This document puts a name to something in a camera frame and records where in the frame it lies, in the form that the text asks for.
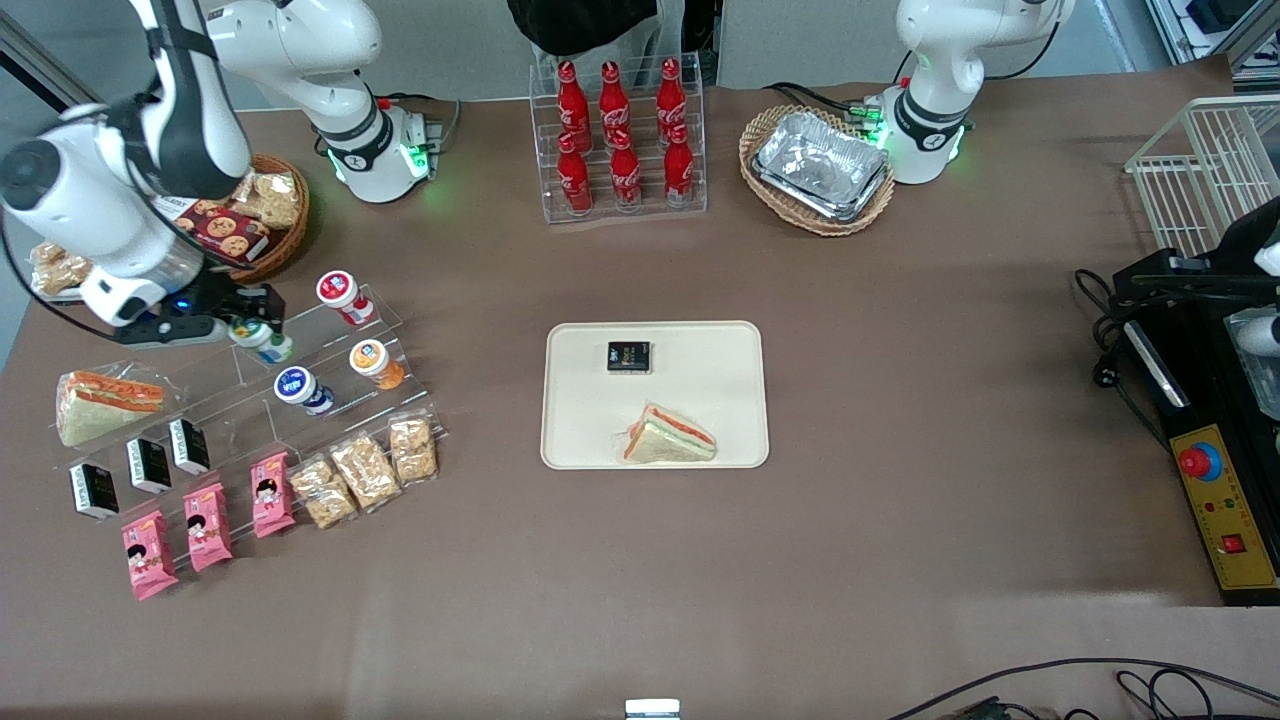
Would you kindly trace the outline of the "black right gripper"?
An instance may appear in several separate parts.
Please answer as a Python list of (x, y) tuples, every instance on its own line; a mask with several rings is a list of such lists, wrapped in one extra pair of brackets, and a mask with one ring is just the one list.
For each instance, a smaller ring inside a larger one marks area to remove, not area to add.
[(200, 274), (157, 305), (151, 341), (219, 341), (256, 343), (257, 322), (283, 323), (285, 300), (270, 286), (237, 284), (228, 274)]

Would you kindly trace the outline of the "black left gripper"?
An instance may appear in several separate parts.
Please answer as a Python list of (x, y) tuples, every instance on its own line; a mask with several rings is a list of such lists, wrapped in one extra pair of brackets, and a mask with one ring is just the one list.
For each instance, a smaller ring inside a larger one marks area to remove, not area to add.
[[(1204, 300), (1216, 304), (1267, 304), (1277, 297), (1277, 270), (1263, 269), (1254, 256), (1277, 247), (1279, 197), (1233, 222), (1216, 249), (1203, 258), (1151, 254), (1114, 274), (1114, 283), (1134, 283), (1133, 302)], [(1137, 277), (1174, 278), (1208, 273), (1236, 282), (1216, 287), (1193, 282), (1135, 283)]]

